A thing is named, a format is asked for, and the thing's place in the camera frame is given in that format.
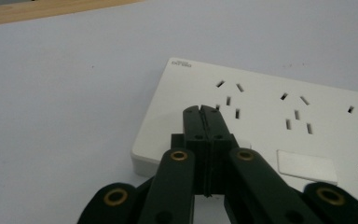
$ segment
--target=brass ring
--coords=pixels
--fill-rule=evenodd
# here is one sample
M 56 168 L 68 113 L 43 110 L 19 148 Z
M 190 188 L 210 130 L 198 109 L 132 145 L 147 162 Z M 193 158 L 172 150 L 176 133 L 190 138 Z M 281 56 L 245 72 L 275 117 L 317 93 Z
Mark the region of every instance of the brass ring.
M 117 200 L 111 200 L 110 196 L 112 196 L 115 193 L 121 194 L 121 197 Z M 105 194 L 105 196 L 103 197 L 103 202 L 109 206 L 117 206 L 117 205 L 124 203 L 127 200 L 128 196 L 129 196 L 129 194 L 124 189 L 120 189 L 120 188 L 112 189 Z
M 345 198 L 342 194 L 330 188 L 318 188 L 316 190 L 319 198 L 332 205 L 342 205 L 345 203 Z
M 254 154 L 249 151 L 242 150 L 237 152 L 237 158 L 243 161 L 251 161 L 254 157 Z
M 184 151 L 174 151 L 171 153 L 171 159 L 174 161 L 184 161 L 187 159 L 187 153 Z

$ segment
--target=power strip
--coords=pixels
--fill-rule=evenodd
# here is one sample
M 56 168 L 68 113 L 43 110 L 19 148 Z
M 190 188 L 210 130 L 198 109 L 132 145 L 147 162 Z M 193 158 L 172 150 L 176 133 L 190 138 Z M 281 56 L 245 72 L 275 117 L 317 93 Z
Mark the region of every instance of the power strip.
M 219 109 L 291 187 L 323 181 L 358 199 L 358 92 L 171 58 L 131 152 L 135 173 L 157 171 L 192 105 Z

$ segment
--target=socket hole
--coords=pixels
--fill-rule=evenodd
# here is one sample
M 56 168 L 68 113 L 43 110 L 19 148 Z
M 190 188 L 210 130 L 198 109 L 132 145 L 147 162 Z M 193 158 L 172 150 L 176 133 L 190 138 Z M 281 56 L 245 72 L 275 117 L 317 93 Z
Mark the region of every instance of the socket hole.
M 231 105 L 231 97 L 228 96 L 226 99 L 226 105 Z
M 243 87 L 241 86 L 240 83 L 237 83 L 237 87 L 238 87 L 238 90 L 240 90 L 240 92 L 243 92 Z
M 287 130 L 292 130 L 292 124 L 290 123 L 290 119 L 286 120 L 286 129 Z
M 352 113 L 353 112 L 353 109 L 354 109 L 354 107 L 353 106 L 350 106 L 350 108 L 348 109 L 348 113 Z
M 305 105 L 309 105 L 310 103 L 304 96 L 300 96 L 300 99 L 304 102 Z
M 239 118 L 240 118 L 240 110 L 239 110 L 239 109 L 236 109 L 236 110 L 235 110 L 235 118 L 236 118 L 236 119 L 239 119 Z
M 221 80 L 219 83 L 216 84 L 216 87 L 219 88 L 225 83 L 225 80 Z
M 281 100 L 286 99 L 286 97 L 287 97 L 287 93 L 285 92 L 285 93 L 281 96 Z
M 307 131 L 309 134 L 313 134 L 312 127 L 310 126 L 310 123 L 307 123 Z
M 295 110 L 295 118 L 297 120 L 300 120 L 300 114 L 299 114 L 298 110 Z
M 287 220 L 289 220 L 290 223 L 303 223 L 304 217 L 298 213 L 297 211 L 288 211 L 285 214 Z

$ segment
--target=white switch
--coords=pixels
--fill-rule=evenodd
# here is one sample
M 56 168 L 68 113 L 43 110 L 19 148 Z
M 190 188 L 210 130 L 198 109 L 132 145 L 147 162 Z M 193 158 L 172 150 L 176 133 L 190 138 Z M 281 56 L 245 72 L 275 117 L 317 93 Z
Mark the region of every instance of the white switch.
M 330 159 L 282 150 L 278 150 L 277 154 L 278 170 L 281 174 L 337 184 L 336 170 L 334 163 Z

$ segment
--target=electrical outlet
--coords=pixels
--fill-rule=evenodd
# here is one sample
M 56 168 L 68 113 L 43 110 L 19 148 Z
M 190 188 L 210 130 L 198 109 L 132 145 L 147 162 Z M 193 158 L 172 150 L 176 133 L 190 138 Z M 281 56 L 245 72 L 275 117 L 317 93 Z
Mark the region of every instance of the electrical outlet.
M 358 199 L 358 92 L 172 58 L 131 151 L 137 174 L 157 171 L 192 105 L 218 109 L 291 187 L 323 181 Z

